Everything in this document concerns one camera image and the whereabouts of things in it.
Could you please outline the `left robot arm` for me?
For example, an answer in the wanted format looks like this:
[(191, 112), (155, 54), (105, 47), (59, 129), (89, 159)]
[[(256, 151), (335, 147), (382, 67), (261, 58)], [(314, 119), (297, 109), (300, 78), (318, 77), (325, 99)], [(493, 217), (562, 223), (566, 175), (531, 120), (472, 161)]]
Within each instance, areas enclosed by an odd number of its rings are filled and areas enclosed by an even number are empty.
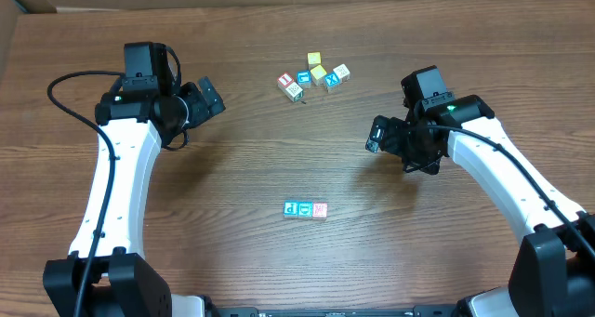
[(49, 260), (43, 286), (61, 316), (214, 316), (212, 302), (171, 292), (144, 257), (143, 228), (152, 170), (177, 136), (224, 112), (206, 77), (183, 83), (165, 44), (124, 47), (124, 72), (85, 119), (98, 134), (86, 212), (68, 256)]

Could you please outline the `red circle block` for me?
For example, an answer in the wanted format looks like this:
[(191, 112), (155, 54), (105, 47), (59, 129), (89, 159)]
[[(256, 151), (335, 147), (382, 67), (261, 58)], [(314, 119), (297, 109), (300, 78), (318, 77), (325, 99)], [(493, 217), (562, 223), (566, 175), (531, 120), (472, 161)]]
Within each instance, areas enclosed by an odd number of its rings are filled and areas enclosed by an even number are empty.
[(299, 202), (297, 204), (297, 215), (299, 218), (312, 218), (313, 202)]

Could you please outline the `white spiral block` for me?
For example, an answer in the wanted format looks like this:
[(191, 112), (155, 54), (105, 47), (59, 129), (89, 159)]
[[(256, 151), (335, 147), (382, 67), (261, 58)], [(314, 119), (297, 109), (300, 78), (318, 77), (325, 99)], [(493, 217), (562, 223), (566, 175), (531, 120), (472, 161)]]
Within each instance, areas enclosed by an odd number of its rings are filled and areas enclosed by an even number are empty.
[(317, 220), (326, 220), (328, 215), (327, 203), (312, 204), (312, 218)]

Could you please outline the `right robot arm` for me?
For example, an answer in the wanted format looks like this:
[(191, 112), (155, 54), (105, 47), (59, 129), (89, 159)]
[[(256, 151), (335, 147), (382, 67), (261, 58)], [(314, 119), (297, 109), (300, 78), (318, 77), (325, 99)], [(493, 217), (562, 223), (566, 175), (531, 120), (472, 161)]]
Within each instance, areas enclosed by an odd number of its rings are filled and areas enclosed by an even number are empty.
[(456, 98), (435, 66), (406, 76), (404, 119), (377, 116), (365, 148), (435, 175), (444, 157), (466, 170), (505, 217), (519, 251), (507, 285), (464, 297), (442, 316), (591, 316), (594, 217), (522, 155), (478, 96)]

